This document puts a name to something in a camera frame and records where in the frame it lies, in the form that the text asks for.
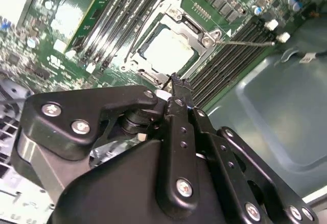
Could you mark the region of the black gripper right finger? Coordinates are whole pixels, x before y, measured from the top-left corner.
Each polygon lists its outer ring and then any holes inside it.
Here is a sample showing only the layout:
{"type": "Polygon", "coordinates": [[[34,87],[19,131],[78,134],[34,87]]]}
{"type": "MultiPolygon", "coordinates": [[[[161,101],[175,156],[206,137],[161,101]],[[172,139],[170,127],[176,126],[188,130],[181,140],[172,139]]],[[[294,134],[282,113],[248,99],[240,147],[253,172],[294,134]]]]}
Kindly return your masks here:
{"type": "Polygon", "coordinates": [[[205,156],[225,223],[318,223],[312,208],[231,128],[216,130],[194,106],[187,79],[197,152],[205,156]]]}

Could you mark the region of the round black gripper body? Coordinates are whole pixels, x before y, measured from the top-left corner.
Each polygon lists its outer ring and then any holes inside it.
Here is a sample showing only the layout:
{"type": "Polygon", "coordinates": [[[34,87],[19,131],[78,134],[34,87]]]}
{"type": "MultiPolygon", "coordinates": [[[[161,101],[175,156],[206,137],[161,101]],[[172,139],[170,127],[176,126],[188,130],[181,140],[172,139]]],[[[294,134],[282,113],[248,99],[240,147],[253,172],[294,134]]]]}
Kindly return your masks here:
{"type": "Polygon", "coordinates": [[[64,190],[53,223],[238,223],[216,193],[207,163],[196,158],[200,198],[186,218],[167,216],[156,201],[163,143],[142,143],[75,179],[64,190]]]}

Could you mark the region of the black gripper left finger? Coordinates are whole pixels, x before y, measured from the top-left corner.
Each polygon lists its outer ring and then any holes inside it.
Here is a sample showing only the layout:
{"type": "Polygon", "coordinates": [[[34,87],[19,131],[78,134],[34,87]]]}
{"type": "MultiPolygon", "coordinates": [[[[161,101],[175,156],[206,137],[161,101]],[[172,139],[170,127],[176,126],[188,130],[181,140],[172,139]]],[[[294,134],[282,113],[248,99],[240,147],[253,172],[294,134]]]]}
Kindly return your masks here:
{"type": "Polygon", "coordinates": [[[200,198],[195,128],[183,80],[173,74],[168,82],[168,99],[142,85],[29,97],[14,143],[14,168],[40,184],[56,208],[75,179],[139,144],[158,140],[163,147],[156,201],[165,213],[193,213],[200,198]]]}

